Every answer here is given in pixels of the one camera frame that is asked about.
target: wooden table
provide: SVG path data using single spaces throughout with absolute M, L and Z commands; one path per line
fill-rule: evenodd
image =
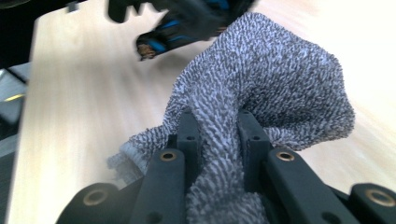
M 301 154 L 325 183 L 345 192 L 360 182 L 396 190 L 394 5 L 262 0 L 253 9 L 320 44 L 344 66 L 356 129 Z M 210 45 L 139 62 L 134 39 L 161 15 L 145 7 L 143 16 L 116 24 L 106 17 L 105 0 L 89 0 L 78 11 L 64 8 L 37 20 L 7 223 L 54 223 L 82 188 L 123 187 L 106 158 L 130 135 L 162 122 L 176 77 Z

